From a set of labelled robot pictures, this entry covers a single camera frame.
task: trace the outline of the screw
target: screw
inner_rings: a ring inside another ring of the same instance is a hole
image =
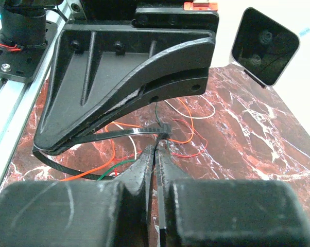
[[[114,48],[117,56],[125,54],[124,45],[120,41],[115,42]]]
[[[173,15],[169,18],[169,24],[170,25],[175,25],[178,22],[178,17],[176,15]]]
[[[137,22],[137,20],[136,20],[136,19],[133,19],[133,20],[131,21],[131,24],[132,24],[132,26],[133,26],[133,27],[135,27],[135,26],[136,26],[136,24],[138,24],[138,22]]]
[[[259,41],[262,45],[268,45],[273,39],[273,34],[267,30],[259,34]]]
[[[2,64],[2,71],[10,72],[11,71],[11,65],[9,65],[8,63],[3,63]]]
[[[253,66],[259,66],[262,63],[262,59],[258,54],[253,54],[250,62],[252,63]]]
[[[71,5],[72,10],[74,10],[76,13],[81,11],[81,8],[77,4]]]
[[[79,50],[80,49],[80,44],[77,40],[73,40],[71,42],[71,47],[74,49],[74,50]]]

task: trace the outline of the bolt head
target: bolt head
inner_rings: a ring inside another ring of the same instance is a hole
[[[2,71],[4,71],[4,72],[9,72],[9,71],[11,71],[11,65],[8,64],[8,63],[3,63],[3,64],[2,64]]]

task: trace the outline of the black mounting plate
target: black mounting plate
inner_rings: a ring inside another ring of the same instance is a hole
[[[19,52],[9,52],[0,48],[0,78],[24,83],[33,82],[57,29],[58,25],[56,23],[46,21],[47,45],[43,48],[23,49]],[[11,65],[11,71],[2,71],[1,68],[4,63]]]
[[[66,24],[56,44],[34,145],[49,155],[152,102],[203,94],[215,46],[210,30]]]

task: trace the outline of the marble surface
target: marble surface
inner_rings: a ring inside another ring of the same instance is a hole
[[[203,95],[215,108],[215,114],[194,120],[195,129],[208,141],[206,150],[196,157],[173,161],[196,179],[263,179],[289,183],[299,196],[310,219],[310,137],[273,89],[262,89],[240,67],[230,65],[209,71],[208,89]],[[32,139],[46,98],[44,84],[29,122],[10,163],[0,191],[15,181],[59,180],[66,176],[55,171],[31,154]],[[200,96],[182,97],[195,117],[213,113],[213,108]],[[177,99],[169,102],[188,115]],[[155,104],[143,107],[118,119],[118,122],[148,126],[156,123]],[[174,119],[182,117],[164,101],[158,104],[159,118],[172,125],[173,138],[187,140],[190,128]],[[116,130],[110,125],[109,130]],[[205,140],[195,135],[188,144],[174,144],[174,153],[192,155],[204,148]],[[137,151],[154,143],[154,136],[134,136]],[[132,155],[129,138],[115,139],[115,158]],[[112,155],[109,140],[77,145],[53,160],[74,169],[86,171],[105,163]],[[125,164],[117,169],[126,169]],[[153,191],[153,232],[151,246],[157,246],[158,207],[156,184]]]

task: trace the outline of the black bracket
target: black bracket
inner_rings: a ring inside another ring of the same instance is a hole
[[[154,168],[160,246],[310,246],[288,184],[194,180],[153,146],[111,181],[10,185],[0,194],[0,246],[150,246]]]
[[[210,30],[66,24],[56,45],[34,138],[58,155],[68,141],[152,102],[203,94],[215,46]]]

